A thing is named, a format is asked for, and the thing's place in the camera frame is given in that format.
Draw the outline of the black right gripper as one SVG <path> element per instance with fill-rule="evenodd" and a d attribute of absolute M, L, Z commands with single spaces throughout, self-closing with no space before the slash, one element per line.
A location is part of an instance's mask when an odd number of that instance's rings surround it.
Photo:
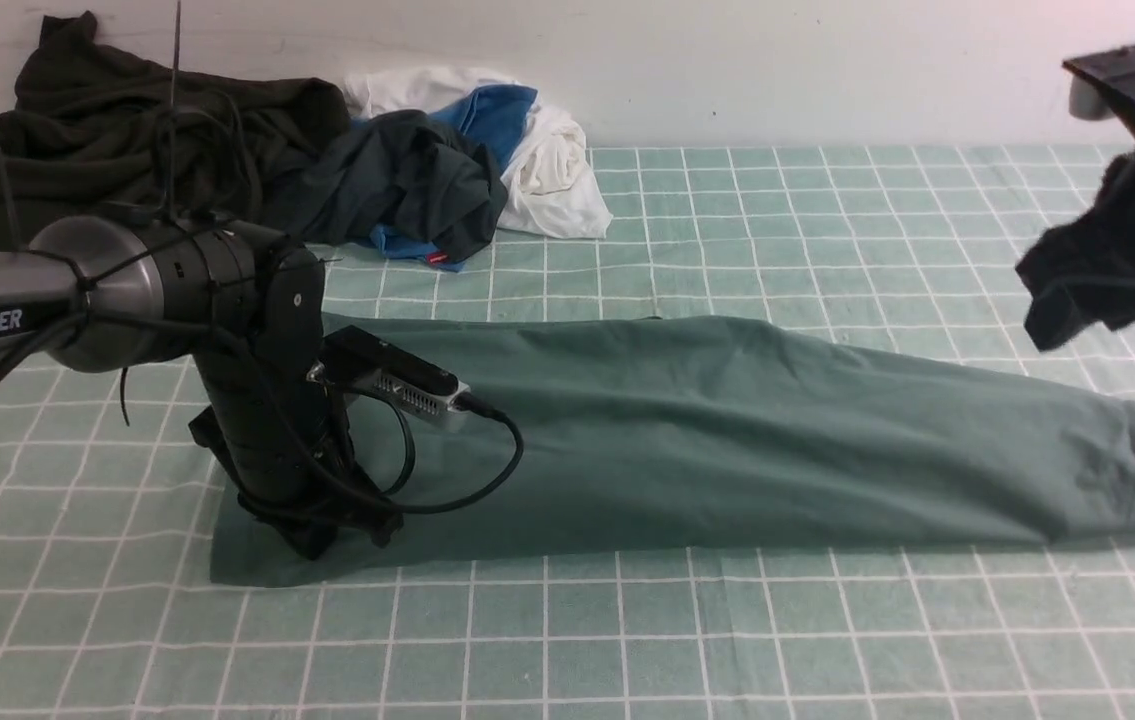
<path fill-rule="evenodd" d="M 1041 352 L 1093 324 L 1135 324 L 1135 146 L 1107 165 L 1091 208 L 1048 228 L 1015 273 L 1029 292 L 1023 327 Z"/>

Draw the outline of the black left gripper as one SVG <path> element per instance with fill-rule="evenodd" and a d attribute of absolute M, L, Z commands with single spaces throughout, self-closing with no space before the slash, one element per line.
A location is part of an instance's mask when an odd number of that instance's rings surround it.
<path fill-rule="evenodd" d="M 210 409 L 190 427 L 227 469 L 239 505 L 308 561 L 323 556 L 339 527 L 358 527 L 372 547 L 385 549 L 404 520 L 402 512 L 348 501 L 312 474 L 312 462 L 338 474 L 328 457 L 330 402 L 306 379 L 316 355 L 255 350 L 251 366 L 228 350 L 200 352 L 195 365 Z"/>

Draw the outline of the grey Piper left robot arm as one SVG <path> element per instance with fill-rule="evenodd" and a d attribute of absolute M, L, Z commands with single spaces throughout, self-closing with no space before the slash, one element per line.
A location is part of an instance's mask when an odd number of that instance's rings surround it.
<path fill-rule="evenodd" d="M 402 514 L 353 460 L 346 400 L 308 377 L 323 281 L 301 242 L 227 217 L 64 218 L 0 252 L 0 380 L 40 352 L 87 374 L 191 355 L 209 407 L 190 430 L 238 505 L 305 559 L 343 529 L 382 547 Z"/>

